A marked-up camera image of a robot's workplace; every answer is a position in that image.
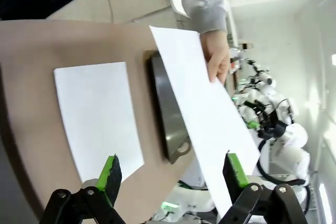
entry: sleeve cuff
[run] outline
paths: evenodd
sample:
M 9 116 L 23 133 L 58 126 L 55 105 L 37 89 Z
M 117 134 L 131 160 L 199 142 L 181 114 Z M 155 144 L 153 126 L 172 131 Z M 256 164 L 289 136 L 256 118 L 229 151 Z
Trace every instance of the sleeve cuff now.
M 223 8 L 213 6 L 194 9 L 190 14 L 193 29 L 200 34 L 214 30 L 227 31 L 225 17 Z

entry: human hand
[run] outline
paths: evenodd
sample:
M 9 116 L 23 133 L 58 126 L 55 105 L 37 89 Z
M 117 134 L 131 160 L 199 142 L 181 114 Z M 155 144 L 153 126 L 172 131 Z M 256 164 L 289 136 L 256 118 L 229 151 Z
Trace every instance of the human hand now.
M 224 84 L 230 68 L 230 52 L 226 32 L 223 30 L 208 31 L 201 34 L 203 53 L 208 62 L 208 74 L 211 82 L 216 76 Z

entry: person's arm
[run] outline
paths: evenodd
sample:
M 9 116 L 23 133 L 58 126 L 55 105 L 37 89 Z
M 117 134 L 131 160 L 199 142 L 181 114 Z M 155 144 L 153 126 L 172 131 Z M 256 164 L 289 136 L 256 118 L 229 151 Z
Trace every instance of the person's arm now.
M 182 0 L 182 4 L 194 30 L 200 34 L 213 30 L 226 31 L 224 0 Z
M 224 0 L 182 0 L 182 4 L 193 29 L 201 34 L 210 81 L 214 82 L 218 77 L 224 84 L 230 67 Z

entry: gray sleeve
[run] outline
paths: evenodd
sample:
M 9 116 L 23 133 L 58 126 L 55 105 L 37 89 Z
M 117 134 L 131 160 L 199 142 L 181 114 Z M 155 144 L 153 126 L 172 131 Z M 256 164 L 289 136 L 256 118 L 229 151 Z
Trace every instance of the gray sleeve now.
M 182 0 L 182 4 L 194 30 L 201 34 L 212 30 L 226 31 L 224 0 Z

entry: brown table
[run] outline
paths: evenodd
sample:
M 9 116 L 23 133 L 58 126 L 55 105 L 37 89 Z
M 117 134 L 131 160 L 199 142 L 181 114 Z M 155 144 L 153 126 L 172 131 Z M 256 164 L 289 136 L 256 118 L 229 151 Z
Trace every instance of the brown table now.
M 163 155 L 144 65 L 150 50 L 156 50 L 156 45 L 148 26 L 0 22 L 0 63 L 9 122 L 28 177 L 25 182 L 35 191 L 27 192 L 28 197 L 36 195 L 36 202 L 45 207 L 55 189 L 74 193 L 81 186 L 60 115 L 53 70 L 125 61 L 145 164 L 122 183 L 116 209 L 126 223 L 141 223 L 160 207 L 194 152 L 174 165 Z M 41 211 L 34 207 L 39 215 Z

